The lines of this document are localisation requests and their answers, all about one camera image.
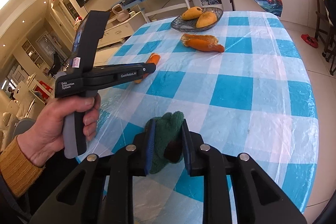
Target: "kettlebell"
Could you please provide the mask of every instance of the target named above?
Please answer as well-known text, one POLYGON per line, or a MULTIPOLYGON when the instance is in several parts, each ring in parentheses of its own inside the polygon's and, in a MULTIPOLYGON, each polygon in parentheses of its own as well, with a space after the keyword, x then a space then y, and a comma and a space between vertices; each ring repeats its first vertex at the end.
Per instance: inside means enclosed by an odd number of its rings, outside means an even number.
POLYGON ((117 12, 116 11, 116 8, 121 8, 121 5, 120 4, 117 4, 115 5, 113 8, 112 8, 112 12, 116 14, 117 16, 117 20, 119 22, 124 22, 126 19, 128 19, 130 17, 129 13, 127 10, 122 10, 120 12, 117 12))

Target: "plastic table cover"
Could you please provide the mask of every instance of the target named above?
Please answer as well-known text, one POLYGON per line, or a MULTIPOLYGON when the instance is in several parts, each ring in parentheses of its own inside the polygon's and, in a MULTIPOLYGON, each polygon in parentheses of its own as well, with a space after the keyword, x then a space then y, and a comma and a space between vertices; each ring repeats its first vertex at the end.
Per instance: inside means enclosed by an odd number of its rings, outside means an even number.
MULTIPOLYGON (((315 99, 300 55, 278 18, 262 12, 224 12, 211 34, 224 53, 185 47, 173 18, 143 25, 109 64, 145 62, 161 55, 140 84, 100 90, 97 135, 86 155, 115 153, 166 112, 184 113, 189 130, 222 153, 250 154, 301 212, 308 202, 318 158, 315 99)), ((184 162, 133 178, 134 216, 140 223, 201 223, 203 177, 184 162)), ((231 210, 236 223, 231 181, 231 210)))

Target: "cushion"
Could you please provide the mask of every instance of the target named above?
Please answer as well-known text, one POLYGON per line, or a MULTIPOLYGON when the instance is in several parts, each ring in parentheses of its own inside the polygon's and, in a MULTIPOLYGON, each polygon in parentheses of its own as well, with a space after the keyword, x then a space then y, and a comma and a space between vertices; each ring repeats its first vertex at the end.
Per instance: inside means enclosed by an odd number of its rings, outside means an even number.
POLYGON ((11 114, 9 112, 5 112, 4 114, 2 114, 2 119, 3 119, 3 123, 5 124, 5 126, 8 126, 10 117, 11 117, 11 114))

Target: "fruit bowl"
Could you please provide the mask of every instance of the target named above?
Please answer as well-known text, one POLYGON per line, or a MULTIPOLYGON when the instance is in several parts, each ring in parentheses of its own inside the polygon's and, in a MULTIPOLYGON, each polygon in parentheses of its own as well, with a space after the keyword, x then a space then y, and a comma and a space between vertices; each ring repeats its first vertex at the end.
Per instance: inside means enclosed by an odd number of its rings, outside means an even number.
POLYGON ((173 29, 178 30, 180 32, 202 32, 215 26, 223 15, 223 10, 217 7, 206 7, 202 8, 202 10, 203 12, 214 12, 217 17, 216 22, 202 28, 196 28, 196 22, 198 18, 191 20, 183 20, 181 16, 178 16, 171 22, 170 26, 173 29))

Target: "gripper handle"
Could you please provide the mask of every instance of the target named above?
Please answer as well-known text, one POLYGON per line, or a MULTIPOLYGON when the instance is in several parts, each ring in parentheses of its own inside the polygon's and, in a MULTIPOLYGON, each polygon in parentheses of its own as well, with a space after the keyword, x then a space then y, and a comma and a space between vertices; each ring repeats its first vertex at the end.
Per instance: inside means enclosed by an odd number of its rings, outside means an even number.
MULTIPOLYGON (((95 97, 97 90, 85 91, 83 97, 95 97)), ((86 139, 83 133, 83 117, 86 112, 73 112, 64 118, 62 134, 64 155, 68 159, 75 158, 86 152, 86 139)))

